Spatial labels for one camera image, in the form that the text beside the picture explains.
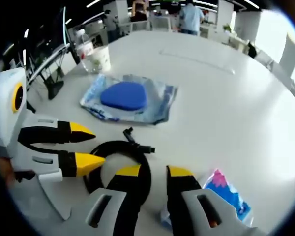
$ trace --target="yellow circle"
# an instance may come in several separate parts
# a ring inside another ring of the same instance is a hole
[[[15,102],[16,102],[16,95],[17,92],[19,90],[19,88],[22,87],[22,83],[18,82],[15,86],[14,86],[14,90],[13,90],[13,94],[12,94],[12,111],[13,113],[16,113],[20,107],[17,107]]]

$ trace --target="plastic bottle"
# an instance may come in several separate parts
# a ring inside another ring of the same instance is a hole
[[[88,73],[96,72],[95,65],[92,59],[92,54],[94,50],[93,43],[90,37],[85,33],[84,29],[80,29],[79,31],[77,31],[76,50],[85,71]]]

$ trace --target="desk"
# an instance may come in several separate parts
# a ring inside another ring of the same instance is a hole
[[[191,35],[135,32],[110,44],[109,52],[111,75],[133,73],[179,86],[167,123],[132,125],[136,141],[156,147],[147,155],[152,187],[144,208],[158,213],[166,203],[166,165],[185,167],[196,177],[219,168],[251,205],[253,225],[272,230],[295,199],[292,94],[247,55]],[[102,122],[79,106],[93,78],[77,66],[65,76],[59,94],[37,108],[97,134],[94,140],[61,146],[68,151],[90,152],[99,143],[125,140],[122,131],[129,124]],[[126,157],[108,158],[104,184],[128,163]],[[65,189],[61,197],[68,207],[87,197],[81,179],[66,179],[57,189]]]

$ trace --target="black cord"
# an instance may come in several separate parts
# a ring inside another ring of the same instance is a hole
[[[109,141],[97,146],[92,152],[92,155],[100,156],[106,158],[107,156],[114,154],[114,153],[121,153],[126,154],[131,159],[136,161],[138,164],[141,165],[140,171],[144,172],[145,176],[145,183],[147,188],[143,189],[143,202],[149,195],[149,191],[151,188],[151,170],[147,161],[146,156],[139,148],[137,144],[130,143],[127,141]],[[89,193],[92,193],[97,188],[104,188],[104,185],[101,180],[101,167],[96,168],[95,170],[91,171],[87,176],[83,176],[83,181],[85,187]]]

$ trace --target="blue sponge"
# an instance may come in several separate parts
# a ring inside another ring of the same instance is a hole
[[[136,82],[120,82],[110,86],[100,95],[102,104],[126,111],[141,109],[147,104],[143,85]]]

